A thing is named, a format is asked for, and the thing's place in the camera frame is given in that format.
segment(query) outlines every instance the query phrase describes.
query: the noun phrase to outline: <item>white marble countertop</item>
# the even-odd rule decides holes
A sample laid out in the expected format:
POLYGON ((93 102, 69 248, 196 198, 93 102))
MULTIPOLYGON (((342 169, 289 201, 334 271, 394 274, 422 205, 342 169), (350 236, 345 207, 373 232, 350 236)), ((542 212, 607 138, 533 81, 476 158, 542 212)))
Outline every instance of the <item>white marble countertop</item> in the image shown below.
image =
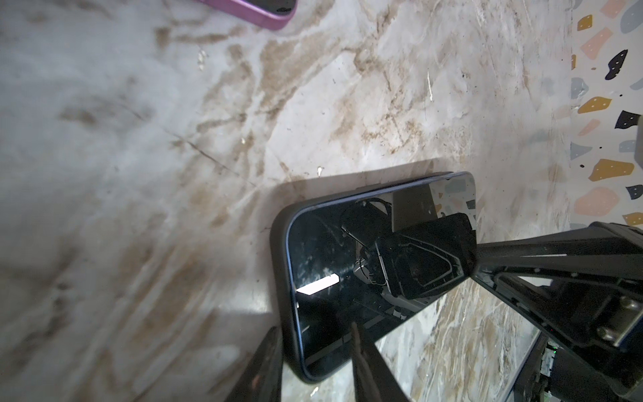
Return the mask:
MULTIPOLYGON (((0 399, 222 400, 278 323, 267 238, 299 199, 468 170, 478 241, 564 230, 567 3, 301 1, 271 32, 3 2, 0 399)), ((468 280, 379 346, 415 401, 494 401, 533 334, 468 280)), ((352 395, 350 366, 285 368, 284 400, 352 395)))

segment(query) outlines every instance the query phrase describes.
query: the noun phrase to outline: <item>purple phone case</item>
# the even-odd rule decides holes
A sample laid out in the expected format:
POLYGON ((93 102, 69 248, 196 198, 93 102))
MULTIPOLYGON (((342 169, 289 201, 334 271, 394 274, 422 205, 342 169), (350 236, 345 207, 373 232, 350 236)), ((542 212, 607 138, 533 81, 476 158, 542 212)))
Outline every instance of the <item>purple phone case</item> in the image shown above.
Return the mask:
POLYGON ((283 28, 297 10, 297 3, 294 4, 293 11, 288 15, 276 15, 265 11, 255 5, 243 0, 199 0, 202 3, 218 8, 219 10, 232 14, 235 17, 245 19, 249 23, 259 25, 269 30, 280 30, 283 28))

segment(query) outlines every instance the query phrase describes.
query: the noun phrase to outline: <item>smartphone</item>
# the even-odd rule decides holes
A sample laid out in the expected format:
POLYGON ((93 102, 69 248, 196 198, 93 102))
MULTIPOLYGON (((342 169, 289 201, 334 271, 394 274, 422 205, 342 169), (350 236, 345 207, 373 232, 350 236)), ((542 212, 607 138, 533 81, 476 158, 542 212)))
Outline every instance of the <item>smartphone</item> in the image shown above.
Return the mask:
POLYGON ((350 360, 350 325, 386 335, 466 279, 476 248, 468 172, 283 209, 270 232, 284 358, 316 383, 350 360))
POLYGON ((297 9, 296 0, 199 1, 269 30, 280 30, 285 27, 297 9))

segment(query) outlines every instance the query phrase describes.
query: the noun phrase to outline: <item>phone case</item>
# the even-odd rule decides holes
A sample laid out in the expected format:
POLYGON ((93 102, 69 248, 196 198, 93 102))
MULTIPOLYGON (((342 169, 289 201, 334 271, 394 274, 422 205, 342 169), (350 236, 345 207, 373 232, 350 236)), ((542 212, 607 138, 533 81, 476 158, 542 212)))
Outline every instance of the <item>phone case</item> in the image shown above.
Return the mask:
MULTIPOLYGON (((458 177, 464 173, 439 172, 431 174, 429 176, 425 176, 423 178, 406 179, 395 181, 392 183, 361 187, 352 191, 319 197, 316 199, 306 200, 297 204, 289 205, 277 215, 270 230, 270 247, 273 259, 273 270, 275 273, 277 302, 279 313, 281 316, 282 332, 284 335, 284 359, 288 362, 288 364, 290 364, 295 374, 302 381, 307 383, 320 382, 332 375, 333 372, 340 369, 343 364, 337 367, 335 371, 330 372, 323 377, 314 376, 306 369, 303 358, 303 347, 300 338, 299 323, 298 318, 295 314, 296 290, 293 286, 294 282, 287 249, 289 230, 293 221, 302 213, 321 208, 323 206, 334 205, 336 203, 353 201, 362 198, 376 197, 380 194, 388 193, 391 191, 402 190, 418 185, 425 185, 441 179, 458 177)), ((468 272, 464 273, 462 278, 458 278, 457 284, 468 278, 468 275, 468 272)), ((445 292, 453 288, 453 286, 451 286, 449 289, 444 290, 439 295, 432 297, 433 300, 431 302, 441 297, 445 292)))
POLYGON ((297 10, 297 2, 293 9, 285 15, 273 14, 261 7, 257 7, 243 0, 199 0, 208 6, 217 8, 249 23, 259 25, 269 30, 280 30, 290 21, 297 10))

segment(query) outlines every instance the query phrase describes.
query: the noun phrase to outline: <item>phone screen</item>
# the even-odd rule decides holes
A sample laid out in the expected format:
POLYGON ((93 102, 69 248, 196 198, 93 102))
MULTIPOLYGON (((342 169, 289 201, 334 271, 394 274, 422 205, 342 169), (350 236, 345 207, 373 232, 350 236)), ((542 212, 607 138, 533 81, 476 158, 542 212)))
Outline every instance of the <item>phone screen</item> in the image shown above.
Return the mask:
POLYGON ((296 0, 245 0, 246 2, 277 15, 290 14, 296 0))
POLYGON ((349 360, 353 321, 380 339, 473 269, 472 175, 419 182, 316 207, 293 221, 287 249, 310 377, 349 360))

